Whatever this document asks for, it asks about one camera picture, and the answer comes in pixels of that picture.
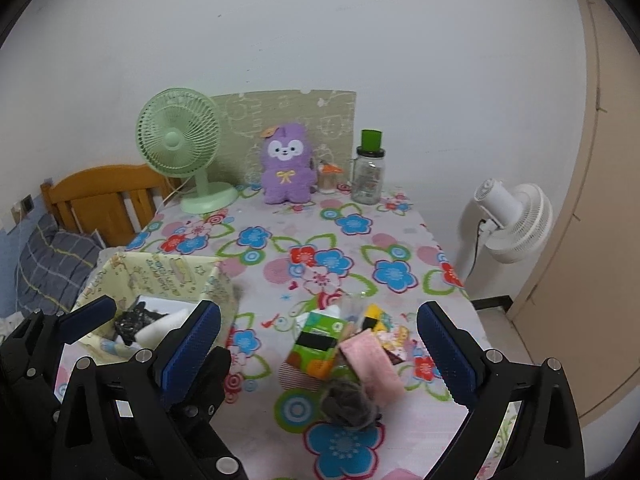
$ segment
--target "screw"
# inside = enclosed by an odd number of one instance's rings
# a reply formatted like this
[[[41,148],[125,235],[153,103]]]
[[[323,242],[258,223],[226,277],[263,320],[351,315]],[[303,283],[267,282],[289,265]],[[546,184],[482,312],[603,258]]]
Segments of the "screw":
[[[196,416],[198,414],[198,409],[196,406],[187,406],[184,409],[184,414],[188,417]]]
[[[556,372],[562,368],[562,365],[560,364],[560,361],[558,361],[558,359],[556,359],[555,357],[551,357],[549,359],[546,360],[546,365],[551,368],[552,370],[555,370]]]
[[[223,456],[216,462],[216,469],[225,475],[232,475],[240,469],[238,460],[230,456]]]
[[[503,355],[498,350],[491,348],[486,351],[486,358],[492,363],[499,363],[502,361]]]
[[[151,359],[152,355],[153,352],[151,350],[149,350],[148,348],[143,348],[136,354],[136,361],[138,361],[139,363],[146,363],[147,361],[149,361],[149,359]]]
[[[91,359],[88,357],[81,357],[76,361],[76,368],[78,370],[85,370],[91,364]]]

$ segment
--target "green fan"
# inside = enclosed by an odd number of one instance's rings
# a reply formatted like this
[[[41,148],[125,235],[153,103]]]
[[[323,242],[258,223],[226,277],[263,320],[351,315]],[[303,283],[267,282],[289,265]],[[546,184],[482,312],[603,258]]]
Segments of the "green fan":
[[[220,144],[219,118],[211,99],[188,88],[160,92],[138,117],[136,143],[149,166],[170,177],[195,177],[195,190],[180,203],[185,213],[217,211],[238,198],[231,184],[209,182],[207,176]]]

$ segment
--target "stuffed animal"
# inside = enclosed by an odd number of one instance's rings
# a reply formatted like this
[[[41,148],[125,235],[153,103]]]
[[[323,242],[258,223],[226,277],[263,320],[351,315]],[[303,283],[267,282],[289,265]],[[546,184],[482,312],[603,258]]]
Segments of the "stuffed animal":
[[[285,200],[303,204],[311,200],[311,186],[318,176],[311,169],[311,145],[306,128],[299,123],[281,124],[264,130],[262,187],[267,204]]]

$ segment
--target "fan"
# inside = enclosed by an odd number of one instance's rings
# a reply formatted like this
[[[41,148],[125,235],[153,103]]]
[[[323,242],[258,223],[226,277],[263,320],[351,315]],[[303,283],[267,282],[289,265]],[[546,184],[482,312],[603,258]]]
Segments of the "fan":
[[[536,251],[551,232],[551,202],[535,184],[520,184],[509,192],[500,181],[489,178],[476,189],[474,200],[489,216],[479,225],[474,258],[484,246],[500,263],[519,262]]]
[[[138,117],[136,143],[149,166],[165,176],[195,177],[195,190],[180,202],[185,213],[217,211],[238,198],[231,184],[207,177],[220,144],[219,117],[211,99],[188,88],[160,92]]]

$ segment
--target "tablecloth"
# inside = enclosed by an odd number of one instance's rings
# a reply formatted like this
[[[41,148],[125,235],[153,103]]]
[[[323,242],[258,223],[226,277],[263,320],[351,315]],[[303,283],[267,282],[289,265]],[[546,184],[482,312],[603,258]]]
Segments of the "tablecloth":
[[[423,478],[464,420],[466,409],[452,401],[417,335],[415,313],[436,300],[480,346],[489,343],[455,270],[401,190],[376,206],[353,203],[347,185],[305,205],[267,205],[259,187],[241,186],[234,204],[212,214],[170,204],[127,250],[226,258],[240,307],[227,341],[226,399],[211,424],[252,480],[379,479],[399,469]],[[345,293],[364,294],[388,314],[386,340],[402,359],[395,370],[406,390],[375,427],[357,433],[323,422],[317,381],[284,364],[294,318]],[[507,412],[478,479],[492,475],[515,413]]]

